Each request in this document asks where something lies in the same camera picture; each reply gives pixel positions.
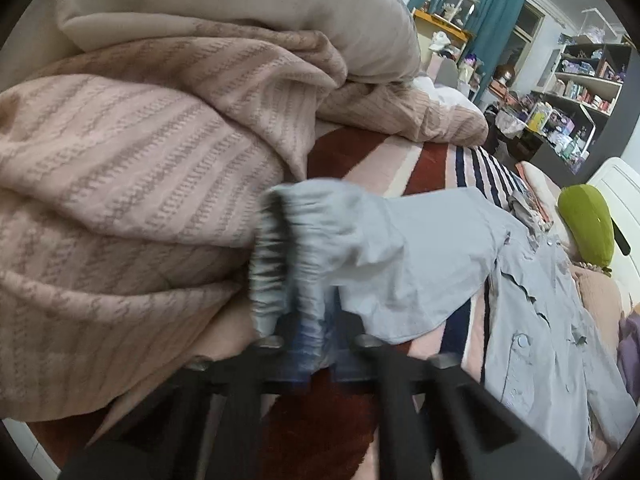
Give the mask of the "purple garment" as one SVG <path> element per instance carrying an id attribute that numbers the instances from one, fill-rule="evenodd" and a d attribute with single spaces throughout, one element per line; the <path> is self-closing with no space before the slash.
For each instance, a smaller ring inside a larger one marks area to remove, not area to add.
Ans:
<path id="1" fill-rule="evenodd" d="M 632 311 L 618 324 L 618 336 L 620 341 L 617 346 L 617 366 L 627 391 L 634 399 L 639 401 L 640 391 L 640 316 L 637 311 Z"/>

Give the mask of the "striped bed sheet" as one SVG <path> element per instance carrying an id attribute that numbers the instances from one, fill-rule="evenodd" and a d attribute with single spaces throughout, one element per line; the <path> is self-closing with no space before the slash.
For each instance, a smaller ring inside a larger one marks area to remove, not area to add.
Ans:
<path id="1" fill-rule="evenodd" d="M 355 128 L 334 129 L 322 136 L 309 155 L 308 174 L 344 179 L 385 197 L 472 186 L 500 207 L 506 206 L 506 199 L 521 182 L 484 148 L 412 143 Z M 399 348 L 421 359 L 439 351 L 457 353 L 463 368 L 479 378 L 489 335 L 488 316 L 488 289 L 482 287 L 434 332 Z M 58 478 L 70 456 L 131 410 L 184 361 L 179 358 L 163 367 L 108 408 L 52 422 L 18 424 L 32 438 L 27 461 L 35 477 Z M 378 475 L 377 422 L 371 398 L 347 393 L 322 370 L 306 392 L 268 400 L 260 453 L 265 476 L 374 479 Z"/>

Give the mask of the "yellow desk shelf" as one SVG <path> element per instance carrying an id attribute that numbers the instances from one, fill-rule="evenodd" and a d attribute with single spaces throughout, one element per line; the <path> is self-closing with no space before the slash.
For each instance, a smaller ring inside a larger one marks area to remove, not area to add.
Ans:
<path id="1" fill-rule="evenodd" d="M 434 55 L 460 58 L 474 34 L 469 21 L 480 0 L 425 0 L 412 9 L 421 52 L 421 70 L 427 70 Z"/>

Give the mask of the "green plush pillow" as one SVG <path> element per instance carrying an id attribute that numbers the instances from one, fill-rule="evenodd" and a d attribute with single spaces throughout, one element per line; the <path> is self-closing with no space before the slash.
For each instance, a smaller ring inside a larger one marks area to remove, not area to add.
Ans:
<path id="1" fill-rule="evenodd" d="M 608 204 L 590 184 L 563 188 L 556 204 L 582 261 L 608 272 L 614 256 L 614 229 Z"/>

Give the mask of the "light blue jacket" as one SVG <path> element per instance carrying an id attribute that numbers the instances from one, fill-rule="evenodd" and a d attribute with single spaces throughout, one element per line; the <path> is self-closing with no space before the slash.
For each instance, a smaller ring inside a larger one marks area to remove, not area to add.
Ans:
<path id="1" fill-rule="evenodd" d="M 304 370 L 326 364 L 330 291 L 390 344 L 445 323 L 487 292 L 485 386 L 580 474 L 590 432 L 618 448 L 638 410 L 579 299 L 570 259 L 521 194 L 508 208 L 477 188 L 384 198 L 340 180 L 278 185 L 266 195 L 250 264 L 259 335 L 296 309 Z"/>

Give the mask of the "dark bookshelf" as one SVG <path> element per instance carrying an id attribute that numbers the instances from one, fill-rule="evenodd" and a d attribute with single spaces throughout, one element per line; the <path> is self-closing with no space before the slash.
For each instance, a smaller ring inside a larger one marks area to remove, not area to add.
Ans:
<path id="1" fill-rule="evenodd" d="M 623 154 L 639 118 L 639 52 L 631 44 L 568 44 L 525 101 L 526 159 L 562 185 L 587 181 Z"/>

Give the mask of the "beige duvet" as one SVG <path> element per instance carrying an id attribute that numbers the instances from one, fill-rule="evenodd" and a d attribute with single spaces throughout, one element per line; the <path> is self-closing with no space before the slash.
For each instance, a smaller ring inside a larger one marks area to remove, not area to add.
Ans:
<path id="1" fill-rule="evenodd" d="M 188 36 L 197 20 L 322 32 L 352 80 L 405 81 L 420 68 L 416 28 L 402 0 L 55 0 L 56 24 L 79 49 Z"/>

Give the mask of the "pink knitted blanket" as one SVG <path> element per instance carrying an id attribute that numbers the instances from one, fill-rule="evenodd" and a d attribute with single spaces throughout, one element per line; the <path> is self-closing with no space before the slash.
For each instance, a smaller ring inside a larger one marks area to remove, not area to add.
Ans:
<path id="1" fill-rule="evenodd" d="M 91 413 L 174 364 L 240 290 L 259 197 L 318 120 L 481 144 L 463 96 L 363 84 L 321 32 L 196 22 L 1 96 L 1 413 Z"/>

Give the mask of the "white headboard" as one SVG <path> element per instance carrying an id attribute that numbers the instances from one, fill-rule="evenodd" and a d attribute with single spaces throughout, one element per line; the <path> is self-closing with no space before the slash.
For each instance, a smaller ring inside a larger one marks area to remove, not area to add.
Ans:
<path id="1" fill-rule="evenodd" d="M 631 307 L 639 303 L 640 185 L 639 174 L 623 159 L 606 160 L 588 183 L 603 195 L 614 226 L 613 278 L 624 286 Z"/>

